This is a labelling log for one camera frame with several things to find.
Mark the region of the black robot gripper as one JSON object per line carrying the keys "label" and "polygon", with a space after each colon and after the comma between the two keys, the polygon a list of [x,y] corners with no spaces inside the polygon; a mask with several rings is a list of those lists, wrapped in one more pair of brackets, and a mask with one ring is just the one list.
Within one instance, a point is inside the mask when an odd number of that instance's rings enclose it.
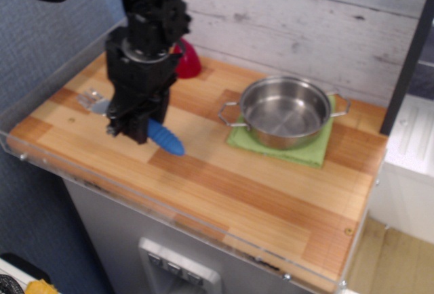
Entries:
{"label": "black robot gripper", "polygon": [[120,133],[145,144],[148,139],[149,116],[163,124],[170,103],[170,87],[176,82],[178,55],[159,54],[147,59],[135,54],[127,40],[126,29],[111,32],[105,43],[108,79],[114,94],[106,116],[110,123],[106,132]]}

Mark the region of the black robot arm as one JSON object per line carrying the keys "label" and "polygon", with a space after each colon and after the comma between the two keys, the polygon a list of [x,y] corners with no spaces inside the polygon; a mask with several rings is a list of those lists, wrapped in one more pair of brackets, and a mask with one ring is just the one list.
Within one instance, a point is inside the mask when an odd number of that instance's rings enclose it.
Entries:
{"label": "black robot arm", "polygon": [[172,47],[189,32],[183,0],[122,0],[127,18],[107,37],[108,79],[114,87],[107,131],[143,144],[150,120],[164,121],[181,54]]}

